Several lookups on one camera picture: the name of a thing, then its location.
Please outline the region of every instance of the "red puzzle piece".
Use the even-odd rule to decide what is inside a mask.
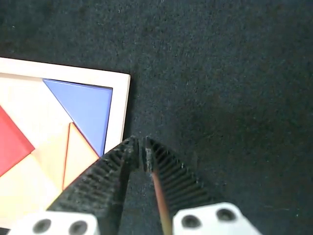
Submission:
[[[0,176],[33,150],[33,145],[0,106]]]

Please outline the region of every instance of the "blue triangle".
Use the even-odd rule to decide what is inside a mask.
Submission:
[[[104,154],[112,89],[50,79],[43,81],[101,157]]]

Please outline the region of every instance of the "orange triangle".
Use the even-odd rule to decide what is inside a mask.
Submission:
[[[63,189],[68,134],[69,124],[32,152],[42,170],[60,190]]]
[[[61,193],[31,154],[0,177],[0,189],[3,228],[30,212],[44,211]]]
[[[69,126],[63,189],[98,159],[98,155],[88,144],[74,123],[71,123]]]

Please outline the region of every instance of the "tangram puzzle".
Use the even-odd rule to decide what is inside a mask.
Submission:
[[[122,139],[127,74],[0,58],[0,227],[45,210]]]

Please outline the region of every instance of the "tangram piece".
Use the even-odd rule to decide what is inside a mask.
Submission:
[[[33,150],[34,147],[0,106],[0,176]]]
[[[0,105],[35,148],[72,122],[40,78],[0,73]]]
[[[44,79],[98,156],[104,154],[112,89]]]
[[[31,154],[0,177],[0,227],[30,212],[45,210],[61,193]]]
[[[63,190],[68,135],[69,124],[32,152],[41,169],[59,190]]]
[[[91,148],[74,123],[69,126],[67,159],[65,166],[64,187],[72,183],[84,170],[99,157]]]

